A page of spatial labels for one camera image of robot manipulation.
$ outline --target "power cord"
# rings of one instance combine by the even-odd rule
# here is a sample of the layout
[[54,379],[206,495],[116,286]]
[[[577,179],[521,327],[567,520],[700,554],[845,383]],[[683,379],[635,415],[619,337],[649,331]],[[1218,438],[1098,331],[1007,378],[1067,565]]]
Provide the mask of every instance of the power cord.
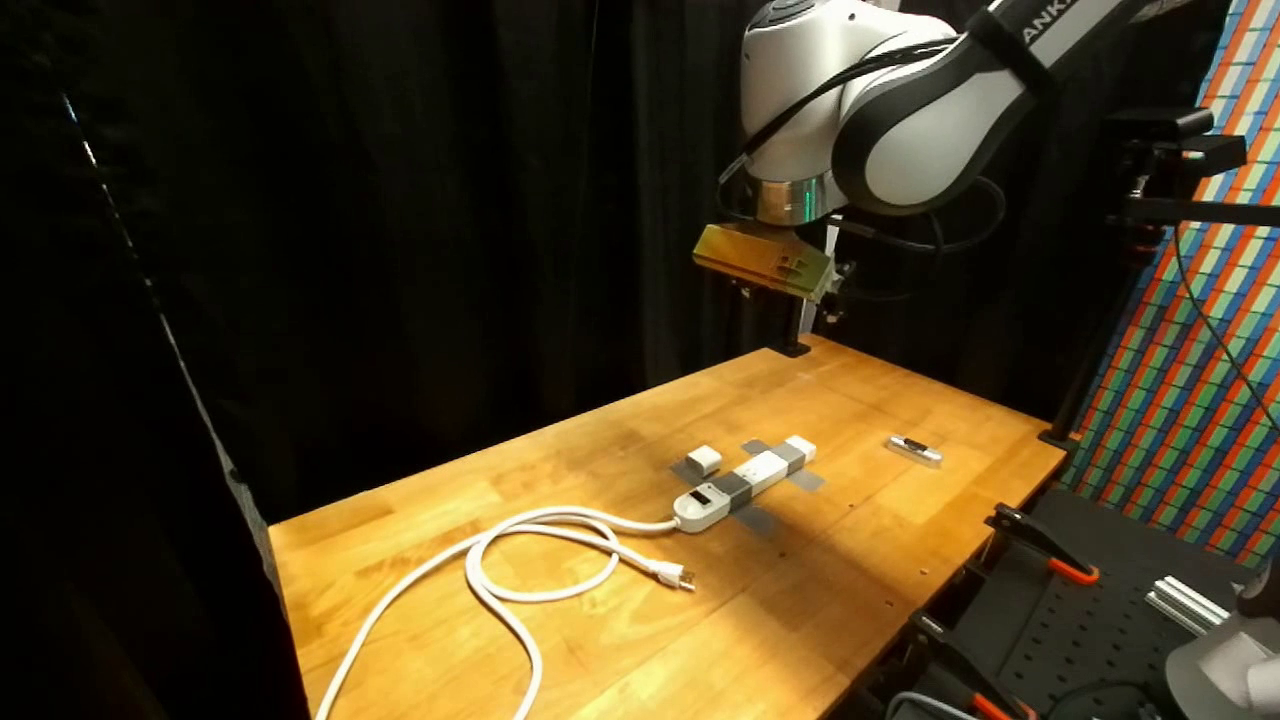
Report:
[[1187,280],[1187,263],[1183,263],[1183,236],[1174,236],[1174,268],[1176,268],[1176,286],[1187,296],[1195,320],[1210,327],[1212,345],[1230,357],[1238,379],[1243,383],[1247,399],[1270,415],[1270,423],[1280,433],[1275,412],[1270,409],[1266,391],[1254,383],[1254,378],[1243,371],[1243,363],[1238,360],[1234,345],[1220,337],[1220,327],[1212,323],[1212,315],[1205,312],[1205,299],[1194,291]]
[[[423,559],[422,570],[413,570],[409,576],[399,576],[378,603],[371,613],[366,618],[358,640],[347,645],[343,661],[338,663],[327,689],[325,689],[325,702],[317,709],[317,720],[327,720],[333,709],[338,709],[338,696],[361,657],[361,647],[368,645],[378,620],[413,590],[422,585],[423,576],[434,576],[437,570],[445,570],[450,559],[463,558],[463,576],[469,576],[469,590],[476,592],[476,602],[500,620],[507,624],[507,633],[521,640],[526,657],[527,657],[527,686],[526,686],[526,696],[521,696],[521,709],[517,718],[526,720],[531,714],[531,702],[544,686],[544,657],[531,640],[531,633],[521,624],[521,618],[514,618],[506,603],[558,603],[558,602],[574,602],[574,598],[585,598],[592,590],[599,590],[615,565],[631,565],[635,571],[660,580],[665,590],[681,590],[681,592],[692,592],[690,585],[690,571],[683,565],[673,565],[673,559],[654,559],[654,558],[639,558],[631,547],[619,545],[619,531],[624,535],[665,535],[665,531],[677,531],[681,520],[624,520],[624,515],[610,515],[610,514],[596,514],[596,509],[579,509],[579,504],[549,504],[549,509],[531,509],[531,514],[521,514],[489,531],[476,531],[445,554],[437,554],[434,559]],[[495,540],[506,535],[558,535],[558,540],[567,540],[567,545],[589,545],[589,547],[599,547],[610,554],[610,565],[579,580],[579,585],[567,585],[567,590],[544,590],[544,592],[517,592],[517,590],[506,590],[495,585],[489,571],[483,571],[483,558]]]
[[[673,500],[673,515],[667,520],[624,520],[624,515],[610,515],[610,514],[579,509],[579,504],[549,504],[549,509],[531,509],[531,514],[507,515],[495,527],[476,531],[476,535],[437,554],[434,559],[423,559],[422,570],[399,576],[371,603],[371,613],[366,618],[358,640],[347,645],[343,661],[338,663],[338,673],[333,673],[333,681],[327,681],[327,689],[321,696],[317,720],[333,718],[333,706],[338,706],[343,681],[352,677],[352,663],[358,663],[361,647],[368,645],[378,620],[413,585],[422,585],[423,576],[434,576],[437,570],[445,570],[457,558],[463,558],[463,576],[469,576],[472,598],[500,624],[507,624],[507,633],[521,640],[521,647],[527,657],[527,686],[526,686],[526,696],[521,696],[521,709],[517,709],[517,720],[526,720],[531,714],[538,693],[544,689],[544,653],[538,647],[538,640],[521,624],[521,618],[514,618],[506,603],[562,603],[562,602],[585,598],[585,592],[599,590],[615,571],[615,565],[631,565],[635,571],[660,580],[665,590],[692,592],[683,565],[639,558],[627,545],[619,545],[619,531],[624,535],[705,531],[705,527],[722,524],[724,515],[750,509],[761,494],[769,494],[785,475],[796,475],[814,456],[818,456],[814,442],[787,438],[785,446],[763,447],[754,461],[738,465],[734,473],[715,475],[722,454],[715,447],[696,447],[696,454],[690,454],[690,461],[700,470],[700,475],[715,475],[715,480],[705,480],[705,483],[681,494]],[[558,535],[558,540],[567,540],[567,545],[589,545],[589,547],[604,554],[610,565],[596,576],[589,576],[579,585],[567,585],[567,590],[517,592],[517,590],[495,585],[483,571],[489,547],[495,540],[506,540],[506,535]]]

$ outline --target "colorful wall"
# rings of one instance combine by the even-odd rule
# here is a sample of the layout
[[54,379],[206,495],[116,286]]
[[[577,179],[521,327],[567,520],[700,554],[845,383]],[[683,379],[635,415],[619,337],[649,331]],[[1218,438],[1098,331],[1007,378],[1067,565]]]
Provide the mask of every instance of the colorful wall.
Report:
[[[1247,135],[1254,159],[1210,179],[1200,201],[1280,206],[1280,0],[1234,6],[1200,104],[1218,134]],[[1167,242],[1082,415],[1084,447],[1065,483],[1259,565],[1280,554],[1280,230],[1183,226],[1176,242],[1218,331]]]

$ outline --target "wooden table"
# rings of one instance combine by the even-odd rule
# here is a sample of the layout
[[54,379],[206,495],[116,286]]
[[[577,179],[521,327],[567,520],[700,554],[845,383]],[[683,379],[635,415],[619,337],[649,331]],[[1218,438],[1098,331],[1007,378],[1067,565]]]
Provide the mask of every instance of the wooden table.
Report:
[[[991,504],[1028,500],[1059,447],[1034,415],[808,341],[801,360],[754,353],[619,404],[517,438],[273,527],[314,709],[366,613],[422,559],[538,504],[665,520],[690,483],[673,465],[714,446],[818,442],[819,489],[775,483],[754,515],[705,535],[631,540],[681,559],[696,592],[615,571],[567,603],[517,603],[544,647],[531,718],[819,718],[987,540]],[[887,454],[910,433],[939,470]],[[507,540],[493,576],[579,580],[599,554]],[[459,570],[413,590],[371,633],[338,718],[514,718],[521,645],[472,602]]]

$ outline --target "power strip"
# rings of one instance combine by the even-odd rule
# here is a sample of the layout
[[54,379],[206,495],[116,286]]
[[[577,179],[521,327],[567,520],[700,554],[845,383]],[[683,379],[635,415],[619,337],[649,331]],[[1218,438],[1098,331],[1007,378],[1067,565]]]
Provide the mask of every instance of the power strip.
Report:
[[806,465],[814,465],[814,456],[818,456],[814,442],[787,438],[785,446],[757,454],[739,470],[681,494],[673,500],[681,531],[705,531],[705,527],[722,524],[724,515],[750,509],[775,480],[796,475]]

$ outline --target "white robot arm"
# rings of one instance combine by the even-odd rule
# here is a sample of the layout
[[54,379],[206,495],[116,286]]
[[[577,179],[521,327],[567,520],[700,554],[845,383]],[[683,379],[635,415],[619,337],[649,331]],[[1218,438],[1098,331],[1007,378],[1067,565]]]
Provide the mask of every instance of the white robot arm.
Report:
[[739,219],[773,230],[801,230],[845,206],[875,218],[934,214],[1051,92],[1057,70],[1090,37],[1146,9],[1148,0],[995,0],[956,37],[945,22],[863,0],[773,0],[744,31],[739,102],[754,142],[722,177],[724,196]]

